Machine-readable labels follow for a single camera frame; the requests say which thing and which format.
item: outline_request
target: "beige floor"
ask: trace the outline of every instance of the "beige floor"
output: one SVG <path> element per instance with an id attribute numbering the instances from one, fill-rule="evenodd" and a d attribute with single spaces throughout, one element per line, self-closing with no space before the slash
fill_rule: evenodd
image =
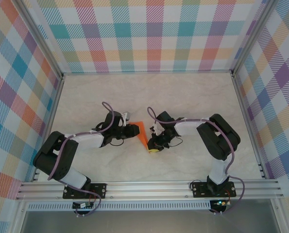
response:
<path id="1" fill-rule="evenodd" d="M 229 173 L 243 179 L 261 178 L 228 73 L 67 76 L 52 130 L 90 130 L 107 114 L 102 101 L 110 103 L 115 111 L 129 111 L 131 121 L 143 121 L 148 138 L 153 123 L 147 114 L 148 106 L 157 114 L 166 110 L 173 118 L 202 118 L 219 113 L 241 137 Z M 78 151 L 72 165 L 93 181 L 205 179 L 212 158 L 201 138 L 196 135 L 182 139 L 184 142 L 177 147 L 149 154 L 135 137 L 120 147 L 107 145 Z M 39 177 L 40 181 L 46 179 L 45 174 Z"/>

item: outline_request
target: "black mounting plate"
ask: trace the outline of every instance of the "black mounting plate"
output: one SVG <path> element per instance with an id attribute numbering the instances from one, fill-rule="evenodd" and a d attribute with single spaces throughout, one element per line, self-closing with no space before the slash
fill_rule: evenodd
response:
<path id="1" fill-rule="evenodd" d="M 228 193 L 226 190 L 229 191 L 231 198 L 236 197 L 234 182 L 231 181 L 228 181 L 224 189 L 215 196 L 213 196 L 211 191 L 207 188 L 207 182 L 193 182 L 190 187 L 193 190 L 193 197 L 195 198 L 228 198 Z"/>
<path id="2" fill-rule="evenodd" d="M 101 199 L 105 198 L 106 194 L 106 184 L 105 183 L 91 183 L 90 191 L 99 194 Z M 70 188 L 69 186 L 65 187 L 63 192 L 63 199 L 89 199 L 89 194 L 80 192 Z"/>

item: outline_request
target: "purple cable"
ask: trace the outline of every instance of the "purple cable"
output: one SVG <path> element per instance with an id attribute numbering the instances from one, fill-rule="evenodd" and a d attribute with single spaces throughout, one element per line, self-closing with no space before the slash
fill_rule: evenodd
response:
<path id="1" fill-rule="evenodd" d="M 65 147 L 65 145 L 66 145 L 66 143 L 67 143 L 67 141 L 68 141 L 69 139 L 71 139 L 71 138 L 73 138 L 73 137 L 75 137 L 75 136 L 81 136 L 81 135 L 86 135 L 86 134 L 103 133 L 104 131 L 108 130 L 108 129 L 112 126 L 112 124 L 113 124 L 113 122 L 114 122 L 114 110 L 113 110 L 113 108 L 111 107 L 111 105 L 108 104 L 107 102 L 102 102 L 102 105 L 103 105 L 107 110 L 109 110 L 110 112 L 112 112 L 112 120 L 111 120 L 111 123 L 109 124 L 109 126 L 106 127 L 105 129 L 100 130 L 100 131 L 97 131 L 97 132 L 82 132 L 82 133 L 76 133 L 76 134 L 73 134 L 73 135 L 67 137 L 67 138 L 64 140 L 64 142 L 62 143 L 62 145 L 61 145 L 61 148 L 60 148 L 60 150 L 59 150 L 59 154 L 58 154 L 56 163 L 55 163 L 55 165 L 53 166 L 53 169 L 52 169 L 52 171 L 51 171 L 51 173 L 50 173 L 50 175 L 49 175 L 49 177 L 48 177 L 48 179 L 47 179 L 48 181 L 50 181 L 50 180 L 52 179 L 52 176 L 54 175 L 54 173 L 55 173 L 55 171 L 56 171 L 56 169 L 57 169 L 57 167 L 58 167 L 58 164 L 59 164 L 59 161 L 60 161 L 60 158 L 61 158 L 61 154 L 62 154 L 63 148 Z"/>
<path id="2" fill-rule="evenodd" d="M 158 123 L 162 123 L 162 124 L 173 124 L 173 123 L 186 122 L 186 121 L 200 121 L 200 122 L 201 122 L 201 121 L 204 121 L 204 122 L 209 123 L 209 124 L 212 125 L 213 127 L 215 127 L 215 128 L 221 133 L 221 135 L 224 137 L 224 139 L 226 140 L 228 146 L 229 146 L 230 149 L 231 149 L 232 159 L 231 159 L 231 162 L 227 165 L 227 167 L 226 167 L 226 169 L 225 169 L 225 174 L 228 175 L 228 174 L 227 174 L 227 171 L 228 171 L 228 169 L 230 168 L 230 166 L 232 165 L 232 163 L 234 162 L 235 152 L 234 152 L 234 149 L 233 149 L 233 146 L 232 146 L 230 140 L 227 138 L 227 136 L 225 135 L 225 133 L 224 133 L 214 122 L 212 122 L 212 121 L 210 121 L 210 120 L 207 120 L 207 119 L 185 119 L 185 120 L 175 120 L 175 121 L 160 121 L 160 120 L 158 120 L 158 119 L 156 118 L 156 114 L 155 114 L 153 108 L 148 107 L 148 108 L 147 108 L 147 111 L 148 111 L 148 114 L 150 115 L 150 117 L 155 120 L 155 123 L 158 122 Z M 236 202 L 236 204 L 235 204 L 232 208 L 224 211 L 224 213 L 227 213 L 227 212 L 230 212 L 231 210 L 233 210 L 233 209 L 237 206 L 237 204 L 241 201 L 241 199 L 242 199 L 242 197 L 243 197 L 243 195 L 244 195 L 244 193 L 245 193 L 245 183 L 244 183 L 244 181 L 243 181 L 241 178 L 238 178 L 238 177 L 235 177 L 235 176 L 230 176 L 230 175 L 228 175 L 228 176 L 229 176 L 230 178 L 232 178 L 232 179 L 239 180 L 239 181 L 242 183 L 242 193 L 241 193 L 238 201 Z"/>
<path id="3" fill-rule="evenodd" d="M 78 209 L 76 209 L 76 210 L 75 210 L 75 213 L 77 214 L 77 217 L 85 217 L 85 216 L 91 215 L 92 213 L 94 213 L 94 212 L 99 208 L 99 206 L 100 206 L 100 204 L 101 204 L 101 197 L 100 197 L 99 194 L 94 193 L 94 192 L 90 192 L 90 191 L 86 191 L 86 190 L 82 190 L 82 189 L 79 189 L 79 188 L 76 188 L 76 187 L 73 187 L 72 185 L 69 185 L 69 184 L 64 183 L 64 182 L 62 182 L 62 181 L 59 181 L 59 182 L 60 182 L 60 183 L 63 183 L 63 184 L 66 184 L 67 186 L 69 186 L 69 187 L 72 188 L 72 189 L 75 189 L 75 190 L 80 191 L 80 192 L 83 192 L 83 193 L 89 193 L 89 194 L 92 194 L 92 195 L 96 196 L 97 198 L 99 198 L 99 203 L 98 203 L 98 205 L 97 205 L 94 209 L 92 209 L 91 211 L 89 211 L 86 215 L 80 215 L 80 214 L 77 212 Z"/>

